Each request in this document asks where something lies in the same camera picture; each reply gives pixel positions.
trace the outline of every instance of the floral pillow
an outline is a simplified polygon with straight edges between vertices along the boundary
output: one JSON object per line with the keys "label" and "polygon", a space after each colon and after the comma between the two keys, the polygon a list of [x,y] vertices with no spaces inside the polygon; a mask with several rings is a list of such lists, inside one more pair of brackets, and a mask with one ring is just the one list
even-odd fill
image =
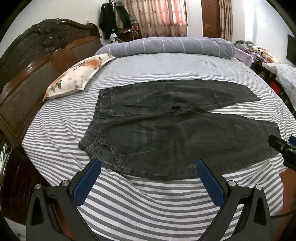
{"label": "floral pillow", "polygon": [[271,53],[267,52],[264,48],[260,46],[251,46],[249,47],[249,49],[253,52],[260,54],[263,58],[266,59],[268,63],[280,63],[279,61],[276,60],[275,57],[273,57]]}
{"label": "floral pillow", "polygon": [[50,84],[43,101],[84,90],[85,86],[98,70],[113,59],[115,57],[104,53],[78,62]]}

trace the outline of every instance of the television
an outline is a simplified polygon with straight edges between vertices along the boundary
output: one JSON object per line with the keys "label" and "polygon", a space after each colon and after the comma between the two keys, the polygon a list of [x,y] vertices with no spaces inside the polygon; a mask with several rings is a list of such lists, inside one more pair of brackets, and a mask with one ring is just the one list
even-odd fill
{"label": "television", "polygon": [[296,38],[288,34],[287,60],[296,65]]}

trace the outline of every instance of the black jeans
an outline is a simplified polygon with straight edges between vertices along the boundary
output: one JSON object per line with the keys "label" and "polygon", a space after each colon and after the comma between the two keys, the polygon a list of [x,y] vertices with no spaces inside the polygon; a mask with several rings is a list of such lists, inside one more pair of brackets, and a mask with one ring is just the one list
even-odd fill
{"label": "black jeans", "polygon": [[266,160],[276,123],[207,110],[259,98],[214,80],[151,81],[103,89],[79,148],[121,174],[155,180],[197,177],[196,161],[233,172]]}

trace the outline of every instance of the headboard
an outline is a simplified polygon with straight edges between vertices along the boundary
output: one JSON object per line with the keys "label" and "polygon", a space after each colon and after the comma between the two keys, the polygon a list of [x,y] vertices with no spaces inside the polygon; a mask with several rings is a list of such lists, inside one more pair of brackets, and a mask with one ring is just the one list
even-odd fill
{"label": "headboard", "polygon": [[19,35],[0,58],[0,92],[6,83],[33,61],[87,36],[100,37],[95,24],[84,25],[58,18],[34,24]]}
{"label": "headboard", "polygon": [[21,144],[47,87],[100,47],[95,24],[68,19],[46,19],[13,41],[0,59],[0,128],[12,146]]}

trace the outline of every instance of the red object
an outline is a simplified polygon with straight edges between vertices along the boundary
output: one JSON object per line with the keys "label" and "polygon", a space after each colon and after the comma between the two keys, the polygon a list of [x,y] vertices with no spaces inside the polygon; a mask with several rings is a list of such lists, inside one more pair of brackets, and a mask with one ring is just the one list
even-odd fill
{"label": "red object", "polygon": [[275,82],[271,82],[270,83],[270,87],[274,90],[274,92],[276,92],[277,94],[279,94],[281,92],[280,88],[275,84]]}

